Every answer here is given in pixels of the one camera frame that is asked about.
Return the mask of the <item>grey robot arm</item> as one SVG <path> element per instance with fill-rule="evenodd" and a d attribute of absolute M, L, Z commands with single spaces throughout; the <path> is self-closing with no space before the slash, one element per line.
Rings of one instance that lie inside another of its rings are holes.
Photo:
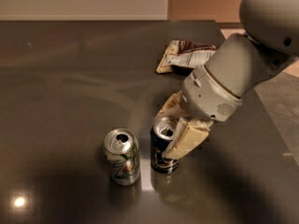
<path fill-rule="evenodd" d="M 234 114 L 246 92 L 298 59 L 299 0 L 242 0 L 239 17 L 245 33 L 230 35 L 194 68 L 157 114 L 178 122 L 164 158 L 186 156 L 208 137 L 213 123 Z"/>

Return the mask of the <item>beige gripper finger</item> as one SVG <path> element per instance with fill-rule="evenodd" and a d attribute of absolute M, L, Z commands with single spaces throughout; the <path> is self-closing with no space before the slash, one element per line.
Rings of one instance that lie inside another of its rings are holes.
<path fill-rule="evenodd" d="M 209 135 L 209 122 L 180 118 L 174 138 L 163 152 L 166 159 L 180 160 L 201 145 Z"/>
<path fill-rule="evenodd" d="M 181 105 L 181 91 L 173 93 L 156 115 L 156 119 L 169 117 L 173 119 L 187 118 L 189 114 Z"/>

